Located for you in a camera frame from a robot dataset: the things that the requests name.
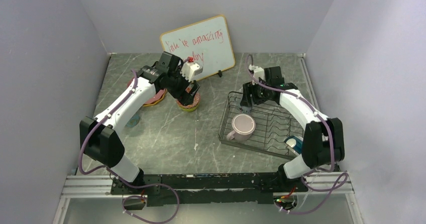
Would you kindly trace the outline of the blue zigzag pattern bowl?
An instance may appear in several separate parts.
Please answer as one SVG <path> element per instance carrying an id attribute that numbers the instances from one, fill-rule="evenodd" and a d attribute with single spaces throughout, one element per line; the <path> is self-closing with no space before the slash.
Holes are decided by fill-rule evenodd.
<path id="1" fill-rule="evenodd" d="M 194 99 L 193 99 L 193 103 L 190 105 L 182 105 L 179 101 L 176 100 L 177 105 L 182 105 L 182 106 L 194 106 L 194 105 L 199 105 L 200 102 L 200 93 L 197 92 Z"/>

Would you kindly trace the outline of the lilac mug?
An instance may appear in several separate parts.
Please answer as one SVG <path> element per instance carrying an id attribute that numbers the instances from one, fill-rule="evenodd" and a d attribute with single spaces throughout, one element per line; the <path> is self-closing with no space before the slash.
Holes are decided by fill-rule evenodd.
<path id="1" fill-rule="evenodd" d="M 256 128 L 255 120 L 247 114 L 238 114 L 231 121 L 232 130 L 227 134 L 228 141 L 244 142 Z"/>

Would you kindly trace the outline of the yellow-green bowl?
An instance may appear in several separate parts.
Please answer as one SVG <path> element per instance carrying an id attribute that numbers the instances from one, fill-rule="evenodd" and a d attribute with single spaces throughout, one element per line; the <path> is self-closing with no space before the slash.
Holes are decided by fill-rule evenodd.
<path id="1" fill-rule="evenodd" d="M 194 106 L 182 106 L 182 105 L 178 105 L 178 107 L 186 112 L 192 112 L 195 111 L 198 108 L 198 105 L 194 105 Z"/>

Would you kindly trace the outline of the yellow polka-dot plate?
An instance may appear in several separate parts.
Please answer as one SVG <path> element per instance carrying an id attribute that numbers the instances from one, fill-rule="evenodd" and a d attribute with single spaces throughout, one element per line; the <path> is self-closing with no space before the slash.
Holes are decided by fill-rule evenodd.
<path id="1" fill-rule="evenodd" d="M 143 104 L 143 107 L 150 107 L 150 106 L 155 106 L 158 103 L 160 103 L 161 101 L 163 101 L 163 99 L 165 98 L 165 94 L 161 96 L 161 98 L 159 98 L 157 101 L 150 103 L 150 104 Z"/>

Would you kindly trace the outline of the pink polka-dot plate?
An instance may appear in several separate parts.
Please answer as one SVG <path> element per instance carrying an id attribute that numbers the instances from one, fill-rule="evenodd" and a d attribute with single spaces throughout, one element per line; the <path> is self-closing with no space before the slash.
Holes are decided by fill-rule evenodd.
<path id="1" fill-rule="evenodd" d="M 165 96 L 166 90 L 156 90 L 154 84 L 151 84 L 148 80 L 142 77 L 137 79 L 136 87 L 134 87 L 134 84 L 134 80 L 131 84 L 129 84 L 131 96 L 126 101 L 128 104 L 152 106 L 155 105 L 158 101 L 162 100 Z"/>

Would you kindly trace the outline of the teal white-dot bowl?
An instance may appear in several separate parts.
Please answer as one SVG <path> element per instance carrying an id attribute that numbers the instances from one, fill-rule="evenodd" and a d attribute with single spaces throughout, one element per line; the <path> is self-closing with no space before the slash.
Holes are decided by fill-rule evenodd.
<path id="1" fill-rule="evenodd" d="M 289 149 L 298 156 L 302 151 L 303 138 L 299 136 L 289 136 L 284 140 Z"/>

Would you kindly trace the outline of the blue butterfly mug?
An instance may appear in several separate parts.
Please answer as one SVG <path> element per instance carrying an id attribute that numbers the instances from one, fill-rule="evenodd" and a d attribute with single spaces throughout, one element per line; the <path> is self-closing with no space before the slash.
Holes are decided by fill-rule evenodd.
<path id="1" fill-rule="evenodd" d="M 126 126 L 129 128 L 135 127 L 140 121 L 140 116 L 138 114 L 133 115 L 128 122 L 126 123 Z"/>

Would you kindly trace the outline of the small grey-blue cup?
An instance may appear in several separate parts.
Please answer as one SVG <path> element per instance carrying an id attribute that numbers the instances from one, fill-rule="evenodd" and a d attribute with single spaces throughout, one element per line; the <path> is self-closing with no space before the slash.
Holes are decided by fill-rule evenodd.
<path id="1" fill-rule="evenodd" d="M 248 115 L 251 113 L 252 107 L 239 104 L 239 110 L 241 111 L 241 113 Z"/>

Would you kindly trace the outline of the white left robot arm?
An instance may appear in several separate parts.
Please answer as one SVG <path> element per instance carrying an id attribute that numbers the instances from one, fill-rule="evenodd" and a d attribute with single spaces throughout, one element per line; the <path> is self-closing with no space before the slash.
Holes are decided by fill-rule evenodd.
<path id="1" fill-rule="evenodd" d="M 118 177 L 129 193 L 139 193 L 144 187 L 144 172 L 125 156 L 120 133 L 143 104 L 161 90 L 166 90 L 183 106 L 193 104 L 199 90 L 196 77 L 202 72 L 203 67 L 192 57 L 183 60 L 166 51 L 152 66 L 133 71 L 130 85 L 106 110 L 81 120 L 79 172 L 83 175 L 93 172 L 83 168 L 86 155 L 100 162 L 99 168 Z"/>

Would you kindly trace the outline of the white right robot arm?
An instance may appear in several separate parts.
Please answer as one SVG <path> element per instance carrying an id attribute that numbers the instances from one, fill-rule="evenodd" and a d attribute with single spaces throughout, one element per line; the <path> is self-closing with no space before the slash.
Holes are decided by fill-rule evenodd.
<path id="1" fill-rule="evenodd" d="M 345 157 L 343 124 L 316 109 L 291 82 L 285 82 L 279 66 L 247 65 L 251 81 L 243 85 L 243 109 L 273 101 L 287 110 L 303 128 L 301 153 L 282 167 L 276 178 L 282 191 L 289 191 L 296 178 L 323 166 L 334 166 Z"/>

